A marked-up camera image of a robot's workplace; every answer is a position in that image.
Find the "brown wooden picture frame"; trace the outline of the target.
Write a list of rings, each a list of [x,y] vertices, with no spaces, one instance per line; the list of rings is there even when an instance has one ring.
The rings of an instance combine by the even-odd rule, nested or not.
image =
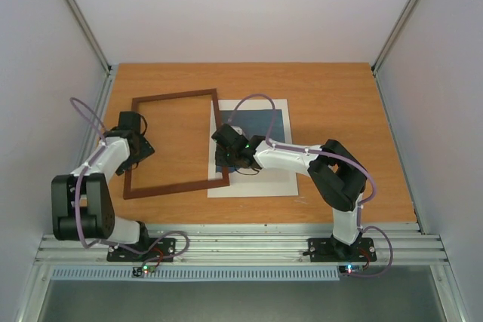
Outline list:
[[[185,92],[177,92],[170,94],[159,94],[144,97],[135,97],[131,101],[131,110],[138,112],[141,103],[158,102],[165,100],[174,100],[190,97],[210,96],[211,103],[214,109],[214,120],[217,126],[221,125],[221,114],[218,93],[216,88],[204,89],[204,90],[191,90]],[[125,200],[137,199],[137,198],[149,198],[160,195],[170,195],[183,192],[194,192],[198,190],[215,189],[230,186],[229,180],[229,168],[221,167],[222,176],[220,179],[206,179],[197,180],[191,182],[174,183],[164,186],[152,186],[141,189],[131,188],[132,171],[125,172],[125,180],[123,185],[123,198]]]

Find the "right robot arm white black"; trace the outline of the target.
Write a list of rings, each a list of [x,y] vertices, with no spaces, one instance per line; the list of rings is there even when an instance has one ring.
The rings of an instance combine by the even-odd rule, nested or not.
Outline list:
[[[360,248],[360,202],[367,172],[336,140],[323,145],[298,146],[265,136],[248,139],[233,126],[222,124],[212,134],[215,160],[234,169],[286,170],[309,177],[333,211],[330,244],[336,259],[348,260]]]

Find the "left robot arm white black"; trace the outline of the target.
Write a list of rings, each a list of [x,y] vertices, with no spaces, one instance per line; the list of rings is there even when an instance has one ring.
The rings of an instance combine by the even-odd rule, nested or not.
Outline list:
[[[137,112],[121,112],[118,124],[106,131],[95,151],[69,174],[51,182],[52,229],[59,241],[79,241],[84,248],[96,242],[125,244],[135,260],[147,258],[152,242],[142,235],[141,222],[116,216],[109,181],[153,155],[145,137],[147,121]]]

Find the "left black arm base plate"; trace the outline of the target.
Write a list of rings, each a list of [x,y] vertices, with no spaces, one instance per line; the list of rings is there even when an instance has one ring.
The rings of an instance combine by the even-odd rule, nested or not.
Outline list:
[[[163,262],[172,262],[174,254],[177,251],[177,242],[175,238],[163,238],[148,252],[149,245],[154,242],[154,238],[150,238],[146,245],[134,244],[127,247],[117,247],[109,251],[106,256],[107,262],[144,262],[154,258],[159,260],[163,254]]]

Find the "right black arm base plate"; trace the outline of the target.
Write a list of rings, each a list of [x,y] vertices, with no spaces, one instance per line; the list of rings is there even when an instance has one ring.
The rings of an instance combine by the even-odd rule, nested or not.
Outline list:
[[[306,255],[311,262],[376,262],[377,254],[371,238],[359,237],[347,245],[335,238],[309,238]]]

